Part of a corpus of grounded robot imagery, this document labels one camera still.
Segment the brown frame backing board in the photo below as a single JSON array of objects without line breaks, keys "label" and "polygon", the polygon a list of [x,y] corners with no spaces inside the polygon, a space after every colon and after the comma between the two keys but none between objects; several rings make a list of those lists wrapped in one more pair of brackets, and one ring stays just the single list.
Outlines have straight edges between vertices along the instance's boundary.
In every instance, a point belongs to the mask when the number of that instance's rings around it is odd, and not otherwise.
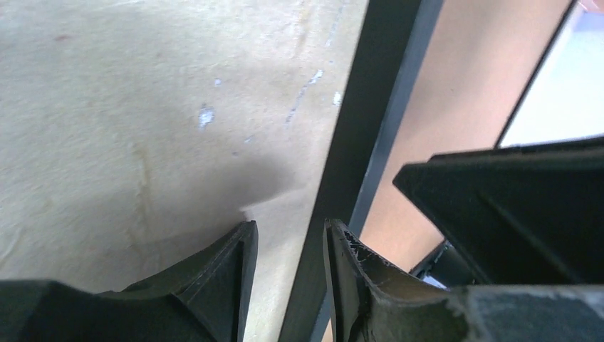
[{"label": "brown frame backing board", "polygon": [[572,1],[445,1],[412,92],[389,104],[350,228],[409,271],[441,241],[393,185],[400,168],[493,147]]}]

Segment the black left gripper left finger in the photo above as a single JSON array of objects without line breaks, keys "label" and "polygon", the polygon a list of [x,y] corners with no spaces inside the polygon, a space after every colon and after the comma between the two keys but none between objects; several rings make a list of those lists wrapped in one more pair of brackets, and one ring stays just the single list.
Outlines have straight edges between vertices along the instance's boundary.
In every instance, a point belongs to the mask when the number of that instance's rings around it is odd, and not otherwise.
[{"label": "black left gripper left finger", "polygon": [[115,292],[1,283],[3,341],[242,341],[258,251],[254,221]]}]

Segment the black picture frame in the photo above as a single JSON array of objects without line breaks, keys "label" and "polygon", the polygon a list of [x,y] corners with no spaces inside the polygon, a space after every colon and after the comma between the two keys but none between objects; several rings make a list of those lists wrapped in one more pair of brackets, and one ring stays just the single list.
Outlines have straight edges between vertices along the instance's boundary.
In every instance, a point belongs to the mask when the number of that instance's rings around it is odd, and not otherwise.
[{"label": "black picture frame", "polygon": [[320,341],[326,332],[323,223],[349,226],[389,104],[406,104],[444,2],[368,2],[278,341]]}]

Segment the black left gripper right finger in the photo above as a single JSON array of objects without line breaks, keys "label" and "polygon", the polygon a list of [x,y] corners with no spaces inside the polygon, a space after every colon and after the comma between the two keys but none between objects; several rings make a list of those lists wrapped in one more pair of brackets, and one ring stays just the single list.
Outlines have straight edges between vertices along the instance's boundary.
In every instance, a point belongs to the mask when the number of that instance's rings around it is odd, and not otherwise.
[{"label": "black left gripper right finger", "polygon": [[365,246],[338,219],[323,253],[335,341],[601,341],[601,286],[441,289]]}]

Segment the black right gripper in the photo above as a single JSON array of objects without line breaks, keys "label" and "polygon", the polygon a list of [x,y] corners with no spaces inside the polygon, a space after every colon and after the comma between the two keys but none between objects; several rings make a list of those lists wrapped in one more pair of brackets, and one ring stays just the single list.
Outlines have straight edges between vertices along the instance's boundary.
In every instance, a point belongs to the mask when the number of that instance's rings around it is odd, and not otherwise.
[{"label": "black right gripper", "polygon": [[427,284],[603,282],[602,150],[438,157],[394,184],[449,240],[410,270]]}]

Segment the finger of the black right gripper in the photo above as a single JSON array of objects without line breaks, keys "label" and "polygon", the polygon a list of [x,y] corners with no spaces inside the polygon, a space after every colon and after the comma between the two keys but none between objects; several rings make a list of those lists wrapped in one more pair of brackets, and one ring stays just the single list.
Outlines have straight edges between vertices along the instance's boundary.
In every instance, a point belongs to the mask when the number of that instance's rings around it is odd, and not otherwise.
[{"label": "finger of the black right gripper", "polygon": [[498,157],[515,154],[527,155],[541,152],[567,152],[574,150],[586,150],[597,147],[603,147],[603,136],[583,140],[549,142],[546,144],[513,146],[493,150],[474,150],[449,154],[439,154],[431,156],[431,158],[428,159],[428,162],[461,159],[468,157]]}]

